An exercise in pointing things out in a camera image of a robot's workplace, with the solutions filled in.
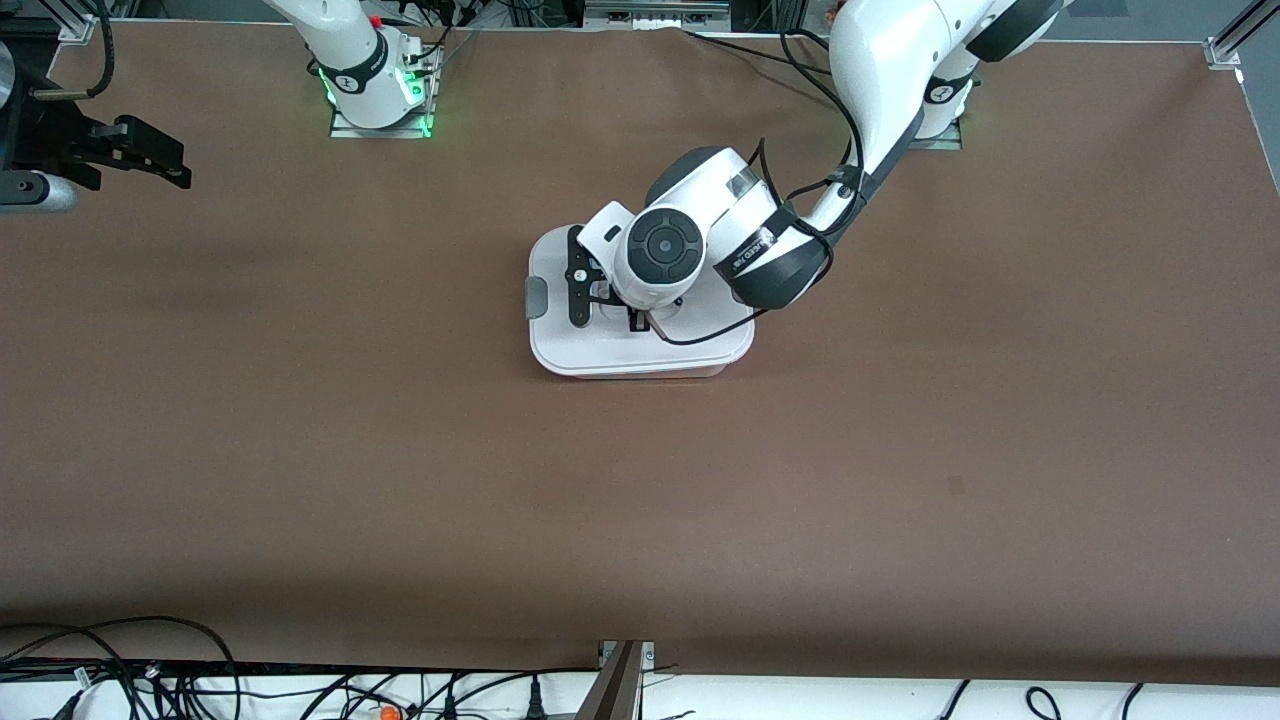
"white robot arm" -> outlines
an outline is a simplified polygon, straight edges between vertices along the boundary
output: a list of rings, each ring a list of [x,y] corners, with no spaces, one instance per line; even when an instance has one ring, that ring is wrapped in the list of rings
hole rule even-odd
[[[854,154],[800,218],[732,149],[680,158],[632,215],[617,202],[579,233],[630,307],[675,302],[705,265],[739,302],[772,310],[829,266],[831,246],[916,137],[941,133],[973,88],[979,60],[1014,55],[1070,0],[849,0],[829,40],[831,73]]]
[[[394,124],[425,101],[411,73],[422,42],[375,27],[360,0],[264,0],[293,23],[320,64],[338,111],[362,128]]]

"gray floor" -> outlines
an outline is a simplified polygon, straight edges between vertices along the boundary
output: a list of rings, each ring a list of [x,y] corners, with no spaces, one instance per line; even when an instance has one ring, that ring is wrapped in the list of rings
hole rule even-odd
[[[1247,0],[1076,0],[1053,24],[1059,40],[1192,40],[1222,29]],[[1280,18],[1240,50],[1244,90],[1271,160],[1280,174]]]

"brown tabletop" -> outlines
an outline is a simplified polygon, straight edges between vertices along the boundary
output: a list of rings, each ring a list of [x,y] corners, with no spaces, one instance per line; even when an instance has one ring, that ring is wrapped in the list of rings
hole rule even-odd
[[[335,141],[288,27],[116,36],[86,110],[180,138],[195,187],[0,219],[5,618],[173,612],[244,660],[644,637],[685,671],[1280,683],[1280,199],[1199,47],[984,68],[964,151],[911,152],[745,359],[641,384],[538,365],[529,249],[698,145],[822,177],[841,120],[788,68],[488,32],[435,137]]]

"brown table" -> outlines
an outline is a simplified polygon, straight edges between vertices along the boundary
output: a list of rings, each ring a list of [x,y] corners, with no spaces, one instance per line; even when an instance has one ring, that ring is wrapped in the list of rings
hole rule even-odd
[[[628,384],[535,363],[531,243],[696,145],[824,174],[840,118],[787,68],[492,32],[436,137],[330,141],[288,27],[116,35],[87,109],[196,184],[0,219],[5,618],[173,612],[246,660],[645,637],[684,671],[1280,683],[1280,199],[1197,46],[986,68],[965,150],[910,154],[744,360]]]

